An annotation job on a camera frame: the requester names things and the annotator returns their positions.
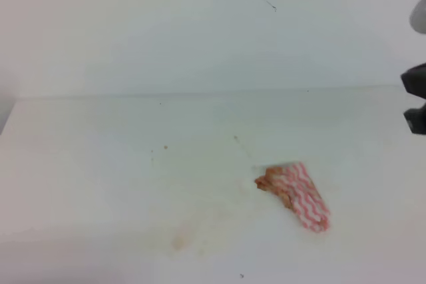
crumpled paper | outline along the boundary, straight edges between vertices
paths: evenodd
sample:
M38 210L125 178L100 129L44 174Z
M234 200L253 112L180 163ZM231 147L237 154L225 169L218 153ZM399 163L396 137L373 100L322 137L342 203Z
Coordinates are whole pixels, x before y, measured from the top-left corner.
M301 162L266 169L256 179L258 188L278 196L302 225L316 233L329 228L330 212Z

black object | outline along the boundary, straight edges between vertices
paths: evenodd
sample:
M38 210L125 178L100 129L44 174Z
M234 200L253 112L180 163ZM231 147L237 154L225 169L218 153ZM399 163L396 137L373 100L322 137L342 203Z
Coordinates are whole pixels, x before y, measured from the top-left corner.
M408 93L426 99L426 63L403 73L401 79ZM412 133L426 135L426 104L405 111L404 117Z

food wrapper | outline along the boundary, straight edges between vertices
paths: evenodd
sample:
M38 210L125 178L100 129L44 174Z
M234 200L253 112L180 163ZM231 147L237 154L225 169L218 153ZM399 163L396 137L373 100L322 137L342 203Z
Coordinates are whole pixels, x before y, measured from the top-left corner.
M266 169L256 179L258 188L278 196L302 225L316 233L329 227L329 210L301 162Z

brown food residue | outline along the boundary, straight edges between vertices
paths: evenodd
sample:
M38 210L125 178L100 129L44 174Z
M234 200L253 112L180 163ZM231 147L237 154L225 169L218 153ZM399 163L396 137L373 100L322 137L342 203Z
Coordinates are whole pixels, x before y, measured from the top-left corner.
M282 168L268 168L266 170L266 174L257 178L255 180L255 183L257 184L258 189L275 194L281 199L282 203L286 208L293 210L293 204L288 195L288 190L286 189L286 187L282 185L277 186L273 183L273 175L276 173L277 170L282 170Z

white backdrop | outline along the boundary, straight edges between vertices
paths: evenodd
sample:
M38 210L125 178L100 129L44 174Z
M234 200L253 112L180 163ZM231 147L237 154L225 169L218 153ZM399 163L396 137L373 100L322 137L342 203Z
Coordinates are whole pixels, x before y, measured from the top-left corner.
M395 84L418 0L0 0L20 97Z

